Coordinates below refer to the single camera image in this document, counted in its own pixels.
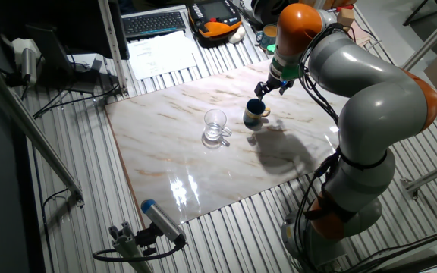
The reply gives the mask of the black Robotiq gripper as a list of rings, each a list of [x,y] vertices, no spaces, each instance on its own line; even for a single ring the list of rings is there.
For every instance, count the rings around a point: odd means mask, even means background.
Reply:
[[[294,81],[284,81],[277,79],[272,74],[268,76],[266,83],[258,82],[255,88],[255,94],[258,99],[262,99],[264,95],[269,93],[269,90],[279,89],[279,93],[283,95],[285,91],[294,85]]]

